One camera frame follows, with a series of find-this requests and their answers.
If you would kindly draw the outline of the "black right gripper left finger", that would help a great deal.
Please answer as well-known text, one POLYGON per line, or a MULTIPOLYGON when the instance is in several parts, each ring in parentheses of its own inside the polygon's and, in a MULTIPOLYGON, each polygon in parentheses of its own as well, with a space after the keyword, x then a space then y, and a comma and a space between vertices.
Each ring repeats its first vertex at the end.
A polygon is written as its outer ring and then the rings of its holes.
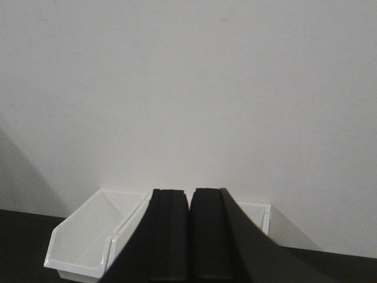
POLYGON ((186 195, 154 189, 142 220, 100 282, 187 281, 186 195))

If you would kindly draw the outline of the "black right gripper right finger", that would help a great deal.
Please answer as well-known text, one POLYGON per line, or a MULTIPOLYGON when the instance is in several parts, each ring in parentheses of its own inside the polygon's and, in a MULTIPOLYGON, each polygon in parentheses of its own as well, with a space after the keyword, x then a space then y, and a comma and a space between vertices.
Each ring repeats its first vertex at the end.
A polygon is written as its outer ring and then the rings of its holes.
POLYGON ((253 223, 225 188, 191 200, 193 282, 376 282, 376 260, 286 248, 253 223))

